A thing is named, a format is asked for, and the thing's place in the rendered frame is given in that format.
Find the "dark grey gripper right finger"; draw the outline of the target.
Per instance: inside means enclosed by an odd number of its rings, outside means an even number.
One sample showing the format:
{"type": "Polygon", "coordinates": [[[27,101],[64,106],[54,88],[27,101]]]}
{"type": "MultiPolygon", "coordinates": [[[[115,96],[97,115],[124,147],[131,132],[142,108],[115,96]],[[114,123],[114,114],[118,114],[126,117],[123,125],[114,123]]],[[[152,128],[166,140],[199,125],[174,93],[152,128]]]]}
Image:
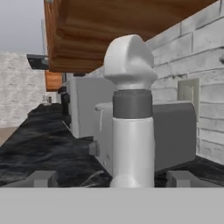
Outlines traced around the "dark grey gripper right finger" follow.
{"type": "Polygon", "coordinates": [[[219,187],[219,185],[214,183],[200,180],[189,171],[168,171],[166,173],[166,178],[167,187],[219,187]]]}

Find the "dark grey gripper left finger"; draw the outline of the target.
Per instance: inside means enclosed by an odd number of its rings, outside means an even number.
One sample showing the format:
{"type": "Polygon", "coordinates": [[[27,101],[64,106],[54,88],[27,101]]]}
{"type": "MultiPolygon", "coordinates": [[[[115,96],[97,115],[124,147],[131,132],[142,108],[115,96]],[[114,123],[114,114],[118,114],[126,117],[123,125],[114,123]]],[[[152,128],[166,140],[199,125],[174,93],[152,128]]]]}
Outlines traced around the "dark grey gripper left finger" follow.
{"type": "Polygon", "coordinates": [[[57,187],[58,174],[56,171],[35,171],[28,178],[19,180],[5,187],[57,187]]]}

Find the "white spray bottle grey collar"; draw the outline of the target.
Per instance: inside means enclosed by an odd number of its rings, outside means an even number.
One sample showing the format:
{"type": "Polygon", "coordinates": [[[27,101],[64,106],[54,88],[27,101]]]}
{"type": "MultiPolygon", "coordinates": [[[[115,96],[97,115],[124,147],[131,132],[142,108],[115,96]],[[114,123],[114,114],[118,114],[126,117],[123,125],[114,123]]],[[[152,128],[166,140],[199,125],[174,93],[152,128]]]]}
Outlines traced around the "white spray bottle grey collar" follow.
{"type": "Polygon", "coordinates": [[[155,137],[151,85],[154,58],[136,34],[114,39],[104,57],[104,78],[113,94],[112,187],[154,186],[155,137]]]}

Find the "grey toaster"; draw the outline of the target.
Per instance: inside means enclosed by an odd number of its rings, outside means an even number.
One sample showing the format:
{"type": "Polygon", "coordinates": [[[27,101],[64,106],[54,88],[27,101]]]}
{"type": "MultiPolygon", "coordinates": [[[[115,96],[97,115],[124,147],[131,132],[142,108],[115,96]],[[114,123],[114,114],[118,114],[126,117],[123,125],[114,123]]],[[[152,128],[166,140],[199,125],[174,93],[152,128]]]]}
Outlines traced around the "grey toaster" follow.
{"type": "MultiPolygon", "coordinates": [[[[169,101],[153,105],[156,141],[155,172],[168,170],[196,157],[197,118],[188,101],[169,101]]],[[[96,158],[104,169],[112,172],[111,102],[94,107],[94,140],[99,145],[96,158]]]]}

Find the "grey toaster knob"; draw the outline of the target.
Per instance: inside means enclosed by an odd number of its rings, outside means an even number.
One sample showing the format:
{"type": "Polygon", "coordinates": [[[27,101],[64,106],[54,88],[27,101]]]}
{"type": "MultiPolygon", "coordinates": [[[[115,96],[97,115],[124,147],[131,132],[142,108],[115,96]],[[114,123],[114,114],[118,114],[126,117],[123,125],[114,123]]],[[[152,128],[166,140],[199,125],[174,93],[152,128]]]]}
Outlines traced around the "grey toaster knob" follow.
{"type": "Polygon", "coordinates": [[[97,141],[93,141],[89,146],[89,154],[92,156],[99,157],[100,156],[100,146],[97,141]]]}

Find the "dark extractor hood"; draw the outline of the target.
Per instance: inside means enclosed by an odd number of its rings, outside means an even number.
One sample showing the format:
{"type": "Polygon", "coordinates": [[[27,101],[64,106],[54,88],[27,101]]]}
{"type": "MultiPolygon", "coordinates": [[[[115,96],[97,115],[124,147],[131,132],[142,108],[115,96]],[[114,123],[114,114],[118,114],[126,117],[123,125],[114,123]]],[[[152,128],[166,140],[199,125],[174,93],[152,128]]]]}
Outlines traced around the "dark extractor hood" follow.
{"type": "Polygon", "coordinates": [[[33,70],[48,70],[48,57],[46,55],[27,54],[26,58],[33,70]]]}

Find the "pale wall socket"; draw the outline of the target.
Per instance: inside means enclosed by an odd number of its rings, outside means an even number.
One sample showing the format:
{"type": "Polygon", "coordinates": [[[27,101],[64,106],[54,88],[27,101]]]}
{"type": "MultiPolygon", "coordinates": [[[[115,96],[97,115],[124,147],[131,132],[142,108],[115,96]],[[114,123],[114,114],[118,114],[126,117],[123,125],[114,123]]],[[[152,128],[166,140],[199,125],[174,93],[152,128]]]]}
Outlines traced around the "pale wall socket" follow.
{"type": "Polygon", "coordinates": [[[200,79],[186,79],[178,81],[178,100],[191,102],[194,106],[196,118],[200,117],[200,79]]]}

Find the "small wooden wall cupboard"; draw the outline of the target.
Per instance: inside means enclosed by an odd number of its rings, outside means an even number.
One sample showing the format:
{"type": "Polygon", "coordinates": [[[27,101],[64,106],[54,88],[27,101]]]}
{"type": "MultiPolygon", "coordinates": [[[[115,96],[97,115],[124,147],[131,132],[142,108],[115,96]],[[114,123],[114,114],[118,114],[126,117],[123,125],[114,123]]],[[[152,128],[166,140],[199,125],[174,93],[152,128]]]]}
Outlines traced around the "small wooden wall cupboard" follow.
{"type": "Polygon", "coordinates": [[[45,70],[45,88],[47,92],[57,91],[62,85],[62,73],[45,70]]]}

